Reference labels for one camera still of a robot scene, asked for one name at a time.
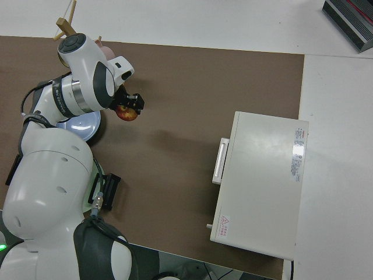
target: wooden stick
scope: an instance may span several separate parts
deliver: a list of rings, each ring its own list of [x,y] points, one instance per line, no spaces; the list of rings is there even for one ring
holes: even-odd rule
[[[71,6],[71,10],[70,10],[70,16],[69,16],[69,20],[68,20],[68,23],[71,25],[72,23],[72,18],[74,16],[74,12],[75,12],[75,7],[76,7],[76,0],[74,0],[72,2],[72,6]],[[63,35],[65,35],[65,32],[62,31],[61,33],[57,34],[54,38],[53,38],[53,41],[57,41],[58,39],[60,39]]]
[[[70,11],[70,17],[69,17],[69,20],[68,20],[68,22],[69,22],[70,24],[72,23],[72,17],[74,16],[75,6],[76,6],[76,0],[74,0],[74,1],[72,2],[71,11]]]
[[[56,22],[56,25],[67,35],[67,36],[70,36],[70,35],[74,35],[76,34],[74,28],[71,27],[70,23],[66,20],[66,19],[63,19],[62,17],[60,17],[57,22]]]
[[[56,37],[53,38],[53,41],[57,41],[59,38],[61,38],[63,35],[65,35],[65,32],[61,32]]]

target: drawer handle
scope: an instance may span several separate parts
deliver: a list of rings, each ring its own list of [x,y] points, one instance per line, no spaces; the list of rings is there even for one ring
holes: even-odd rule
[[[226,156],[228,151],[228,144],[228,138],[222,138],[220,140],[219,151],[217,153],[216,164],[214,169],[214,175],[212,178],[212,182],[217,185],[221,184],[221,178],[223,176],[224,164],[226,162]]]

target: black bracket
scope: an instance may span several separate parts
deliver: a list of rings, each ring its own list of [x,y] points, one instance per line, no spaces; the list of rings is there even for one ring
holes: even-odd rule
[[[94,178],[94,182],[93,182],[91,192],[88,198],[88,203],[90,204],[93,203],[93,200],[94,200],[93,195],[94,195],[94,191],[96,189],[99,179],[100,179],[100,176],[97,173],[96,177]],[[119,182],[121,181],[121,178],[118,177],[117,175],[109,173],[108,175],[103,175],[103,179],[104,179],[104,190],[103,190],[104,202],[101,208],[112,210],[112,202],[114,200],[115,192],[117,191],[117,187],[118,187]]]
[[[115,92],[114,101],[109,105],[109,108],[115,111],[118,105],[122,105],[127,108],[132,108],[139,115],[141,114],[141,110],[144,109],[145,101],[138,93],[134,95],[129,95],[124,85],[121,85],[119,89]]]

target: cylindrical connector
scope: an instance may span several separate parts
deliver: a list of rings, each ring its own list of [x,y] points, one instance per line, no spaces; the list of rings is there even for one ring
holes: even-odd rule
[[[103,206],[104,194],[100,191],[97,193],[96,197],[93,200],[92,203],[92,210],[91,210],[91,216],[97,216],[98,212],[100,211],[101,207]]]

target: plate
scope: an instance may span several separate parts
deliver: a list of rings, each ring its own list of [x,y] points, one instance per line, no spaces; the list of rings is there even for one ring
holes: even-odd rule
[[[75,133],[84,141],[88,141],[97,132],[101,122],[100,111],[79,115],[66,122],[57,123],[56,127]]]

